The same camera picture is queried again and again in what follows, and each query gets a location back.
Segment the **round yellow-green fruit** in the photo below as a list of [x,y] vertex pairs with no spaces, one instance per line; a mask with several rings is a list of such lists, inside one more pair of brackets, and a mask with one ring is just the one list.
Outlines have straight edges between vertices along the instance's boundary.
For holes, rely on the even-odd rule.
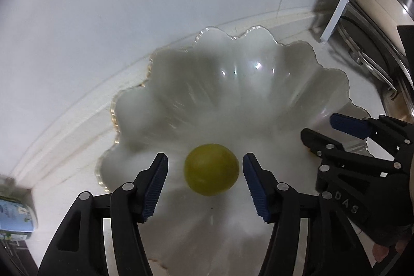
[[189,187],[204,196],[228,190],[239,177],[239,161],[220,144],[204,144],[192,150],[184,163]]

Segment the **metal pin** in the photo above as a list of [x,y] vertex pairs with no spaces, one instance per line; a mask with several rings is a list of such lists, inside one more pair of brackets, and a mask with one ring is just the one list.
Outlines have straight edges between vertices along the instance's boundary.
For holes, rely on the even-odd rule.
[[329,171],[329,169],[330,169],[330,166],[329,166],[329,165],[326,165],[326,164],[321,165],[321,166],[319,167],[319,171],[320,171],[320,172],[326,172],[326,171]]
[[326,200],[332,199],[332,194],[331,194],[331,192],[328,192],[328,191],[323,191],[323,192],[322,192],[322,198],[323,198],[323,199],[326,199]]
[[285,184],[284,182],[280,182],[277,184],[277,189],[281,191],[287,191],[289,189],[289,185]]
[[122,189],[124,191],[130,191],[133,188],[134,188],[134,184],[131,182],[126,182],[124,185],[122,185]]
[[79,199],[81,199],[81,200],[86,200],[86,199],[88,199],[89,198],[89,192],[82,192],[80,195],[79,195]]

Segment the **white scalloped bowl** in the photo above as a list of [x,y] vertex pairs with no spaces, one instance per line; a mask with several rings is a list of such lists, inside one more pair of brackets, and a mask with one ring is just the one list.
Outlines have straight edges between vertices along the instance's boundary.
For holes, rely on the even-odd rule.
[[[263,27],[230,37],[215,27],[185,50],[161,49],[147,80],[114,99],[117,142],[101,158],[99,182],[113,191],[147,169],[158,152],[169,171],[154,215],[140,225],[148,258],[171,276],[257,275],[272,225],[255,211],[243,173],[215,197],[193,192],[183,164],[196,146],[218,143],[302,193],[314,190],[320,160],[302,145],[309,127],[368,154],[366,142],[333,130],[332,113],[368,117],[349,99],[345,73],[320,66],[307,42],[277,43]],[[301,235],[297,271],[304,262]]]

